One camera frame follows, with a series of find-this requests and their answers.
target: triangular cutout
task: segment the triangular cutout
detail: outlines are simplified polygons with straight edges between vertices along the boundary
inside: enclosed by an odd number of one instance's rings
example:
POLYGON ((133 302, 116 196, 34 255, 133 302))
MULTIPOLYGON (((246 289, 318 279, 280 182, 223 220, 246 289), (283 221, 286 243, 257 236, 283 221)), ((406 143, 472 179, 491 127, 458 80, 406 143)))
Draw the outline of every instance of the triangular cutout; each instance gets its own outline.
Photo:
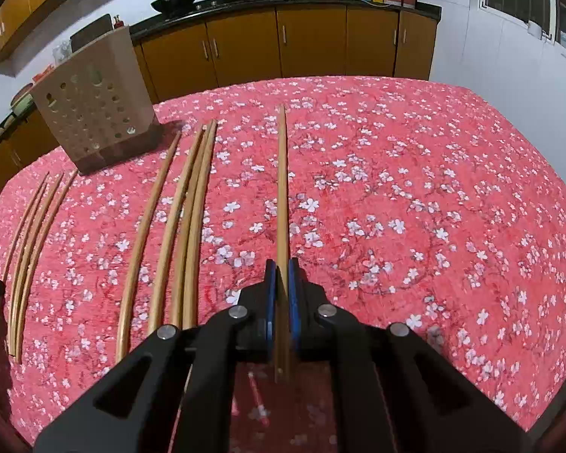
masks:
POLYGON ((415 364, 426 383, 432 403, 441 416, 469 405, 465 392, 429 356, 416 354, 415 364))
POLYGON ((122 376, 117 383, 95 400, 95 407, 116 418, 127 418, 142 381, 145 379, 146 372, 151 367, 151 361, 149 356, 143 356, 139 359, 126 375, 122 376))

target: silver screw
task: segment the silver screw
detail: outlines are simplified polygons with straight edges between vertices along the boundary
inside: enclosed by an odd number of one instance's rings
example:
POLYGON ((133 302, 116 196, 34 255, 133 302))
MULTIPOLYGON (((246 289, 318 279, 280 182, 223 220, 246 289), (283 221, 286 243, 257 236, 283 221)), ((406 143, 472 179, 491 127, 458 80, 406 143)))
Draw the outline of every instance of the silver screw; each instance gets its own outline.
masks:
POLYGON ((167 341, 176 335, 176 327, 173 325, 162 325, 157 329, 157 337, 167 341))
POLYGON ((243 305, 235 305, 229 308, 229 315, 233 318, 243 318, 248 314, 248 309, 243 305))
POLYGON ((318 314, 320 316, 325 317, 325 318, 330 317, 330 316, 334 316, 336 313, 337 313, 337 308, 335 308, 330 303, 325 303, 325 304, 322 304, 320 307, 318 307, 318 314))
POLYGON ((409 328, 402 322, 394 322, 390 325, 390 332, 396 337, 406 337, 409 335, 409 328))

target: tablecloth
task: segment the tablecloth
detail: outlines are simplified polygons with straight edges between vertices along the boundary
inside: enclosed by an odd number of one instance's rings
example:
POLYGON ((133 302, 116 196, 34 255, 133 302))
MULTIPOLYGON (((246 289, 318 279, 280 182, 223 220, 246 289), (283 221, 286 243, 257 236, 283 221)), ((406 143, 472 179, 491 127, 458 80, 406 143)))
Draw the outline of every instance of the tablecloth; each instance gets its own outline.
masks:
MULTIPOLYGON (((156 105, 167 131, 159 151, 76 178, 35 272, 22 365, 5 354, 0 317, 0 407, 30 442, 114 364, 128 259, 174 130, 183 137, 140 267, 132 345, 145 334, 175 183, 194 131, 212 118, 218 133, 201 239, 200 323, 261 280, 276 254, 281 102, 290 251, 309 279, 362 322, 406 322, 523 428, 543 412, 566 377, 565 184, 467 89, 298 78, 156 105)), ((40 178, 71 168, 58 148, 5 187, 0 276, 40 178)), ((335 451, 335 443, 326 366, 301 367, 291 384, 277 386, 267 366, 239 369, 231 451, 335 451)))

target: pink floral tablecloth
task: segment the pink floral tablecloth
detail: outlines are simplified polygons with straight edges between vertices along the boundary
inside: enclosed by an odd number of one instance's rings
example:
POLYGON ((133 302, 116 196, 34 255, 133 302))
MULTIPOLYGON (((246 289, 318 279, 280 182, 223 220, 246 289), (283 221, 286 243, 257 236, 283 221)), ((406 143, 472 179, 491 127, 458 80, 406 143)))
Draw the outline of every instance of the pink floral tablecloth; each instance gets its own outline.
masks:
MULTIPOLYGON (((310 280, 362 322, 406 322, 523 428, 543 412, 566 377, 564 183, 469 90, 306 78, 159 104, 158 118, 169 123, 160 151, 74 181, 35 272, 22 365, 5 354, 0 318, 0 407, 30 442, 114 364, 128 259, 174 129, 183 138, 140 268, 132 344, 145 334, 175 183, 194 131, 212 118, 219 129, 203 219, 200 322, 261 280, 276 254, 281 102, 290 249, 310 280)), ((0 276, 39 180, 71 168, 58 148, 7 184, 0 276)), ((277 387, 268 367, 239 370, 231 451, 335 451, 335 443, 326 367, 302 367, 277 387)))

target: beige perforated container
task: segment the beige perforated container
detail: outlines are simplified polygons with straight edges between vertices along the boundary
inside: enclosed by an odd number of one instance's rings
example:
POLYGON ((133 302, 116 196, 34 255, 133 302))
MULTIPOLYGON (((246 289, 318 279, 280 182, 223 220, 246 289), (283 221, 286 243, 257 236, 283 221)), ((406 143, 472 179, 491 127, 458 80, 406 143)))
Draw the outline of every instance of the beige perforated container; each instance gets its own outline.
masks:
POLYGON ((149 151, 161 137, 127 26, 76 51, 31 95, 82 173, 149 151))

